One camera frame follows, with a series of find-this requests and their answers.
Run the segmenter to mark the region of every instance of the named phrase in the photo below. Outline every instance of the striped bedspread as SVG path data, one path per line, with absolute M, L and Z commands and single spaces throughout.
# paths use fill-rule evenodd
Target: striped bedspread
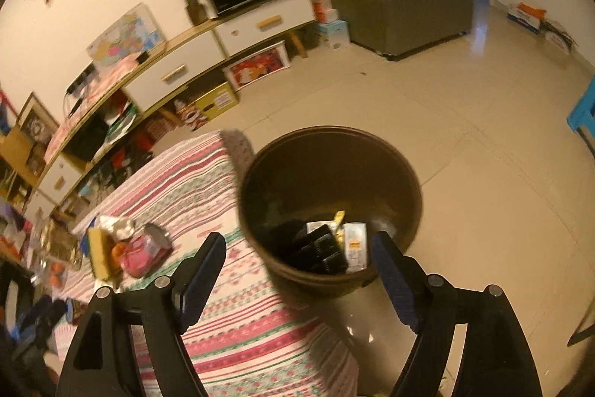
M 160 270 L 137 289 L 174 272 L 212 231 L 224 234 L 227 259 L 200 321 L 183 340 L 211 397 L 354 397 L 358 364 L 335 333 L 317 319 L 287 307 L 263 262 L 242 237 L 237 186 L 252 157 L 241 132 L 212 132 L 183 141 L 155 158 L 78 225 L 83 232 L 97 213 L 133 217 L 165 227 L 174 244 Z M 94 280 L 88 263 L 68 276 L 62 296 L 89 301 Z M 75 328 L 56 328 L 60 358 Z M 133 327 L 135 350 L 147 395 L 161 395 L 142 327 Z

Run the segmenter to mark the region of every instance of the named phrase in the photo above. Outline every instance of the sponge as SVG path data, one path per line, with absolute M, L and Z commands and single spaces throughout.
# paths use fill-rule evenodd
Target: sponge
M 98 280 L 109 280 L 112 277 L 112 269 L 109 265 L 109 255 L 114 247 L 114 240 L 108 231 L 98 227 L 87 229 L 89 239 L 89 256 L 93 275 Z

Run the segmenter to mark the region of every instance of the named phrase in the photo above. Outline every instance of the blue plastic chair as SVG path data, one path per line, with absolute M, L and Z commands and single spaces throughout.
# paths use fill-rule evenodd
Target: blue plastic chair
M 595 110 L 595 77 L 589 83 L 587 91 L 581 96 L 576 106 L 573 108 L 570 115 L 566 118 L 568 125 L 575 131 L 579 127 L 584 126 L 590 132 L 591 136 L 595 138 L 595 119 L 593 119 L 593 111 Z

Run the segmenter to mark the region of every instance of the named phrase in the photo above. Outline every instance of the picture frame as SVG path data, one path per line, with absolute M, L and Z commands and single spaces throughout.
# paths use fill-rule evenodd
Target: picture frame
M 285 49 L 285 41 L 276 42 L 256 53 L 249 54 L 239 61 L 223 68 L 231 86 L 238 91 L 265 76 L 289 68 L 290 62 Z
M 49 141 L 60 126 L 34 92 L 31 92 L 25 105 L 23 105 L 23 109 L 17 118 L 17 125 L 21 128 L 21 132 L 32 142 L 38 142 L 45 147 L 48 146 Z

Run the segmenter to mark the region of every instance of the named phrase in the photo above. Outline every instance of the drawer handle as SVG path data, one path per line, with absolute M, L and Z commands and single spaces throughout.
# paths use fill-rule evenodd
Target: drawer handle
M 66 180 L 64 180 L 64 177 L 60 177 L 58 180 L 56 180 L 56 183 L 54 184 L 54 190 L 60 190 L 64 187 L 65 183 Z
M 261 20 L 257 24 L 257 28 L 260 29 L 260 30 L 263 30 L 263 29 L 266 29 L 267 27 L 269 27 L 271 24 L 279 23 L 282 20 L 283 20 L 283 18 L 280 15 L 269 17 L 268 19 Z
M 161 78 L 161 81 L 167 81 L 169 80 L 171 77 L 176 76 L 180 71 L 183 71 L 186 69 L 186 65 L 181 65 L 178 66 L 178 68 L 176 68 L 174 71 L 172 71 L 171 73 L 169 73 L 168 75 L 165 75 L 164 77 Z

